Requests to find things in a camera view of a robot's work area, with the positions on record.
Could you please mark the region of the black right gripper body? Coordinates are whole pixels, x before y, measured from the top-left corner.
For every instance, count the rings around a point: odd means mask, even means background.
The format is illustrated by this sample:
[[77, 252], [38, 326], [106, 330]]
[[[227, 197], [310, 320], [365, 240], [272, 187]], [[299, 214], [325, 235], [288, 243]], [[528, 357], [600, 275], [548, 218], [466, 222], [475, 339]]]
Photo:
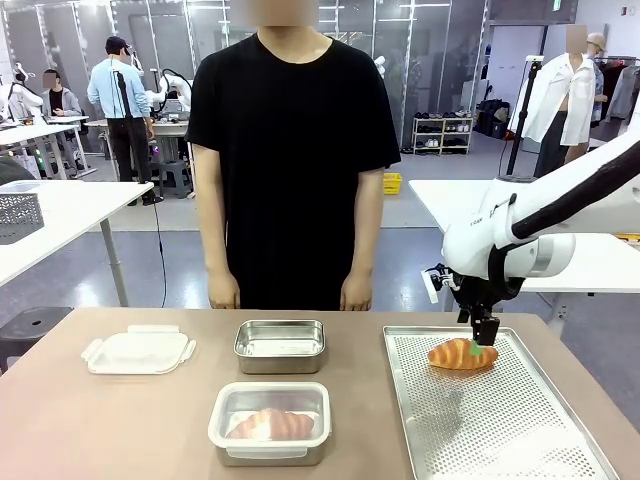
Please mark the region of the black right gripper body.
[[493, 306], [500, 297], [488, 280], [453, 273], [453, 281], [451, 290], [459, 306], [458, 323], [475, 325], [492, 317]]

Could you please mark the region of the person's left hand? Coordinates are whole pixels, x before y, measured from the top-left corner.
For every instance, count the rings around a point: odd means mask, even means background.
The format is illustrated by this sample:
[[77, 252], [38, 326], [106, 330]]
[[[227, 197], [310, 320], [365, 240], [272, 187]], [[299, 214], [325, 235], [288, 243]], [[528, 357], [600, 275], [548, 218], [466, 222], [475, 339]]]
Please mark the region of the person's left hand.
[[373, 282], [370, 274], [350, 273], [341, 288], [341, 311], [369, 311], [372, 306]]

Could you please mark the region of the person's right hand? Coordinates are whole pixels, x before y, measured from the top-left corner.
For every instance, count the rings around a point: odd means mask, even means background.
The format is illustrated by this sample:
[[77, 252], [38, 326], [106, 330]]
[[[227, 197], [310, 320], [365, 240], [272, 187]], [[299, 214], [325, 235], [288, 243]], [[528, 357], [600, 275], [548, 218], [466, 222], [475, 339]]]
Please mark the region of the person's right hand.
[[230, 273], [214, 273], [208, 278], [208, 298], [213, 309], [239, 309], [240, 289]]

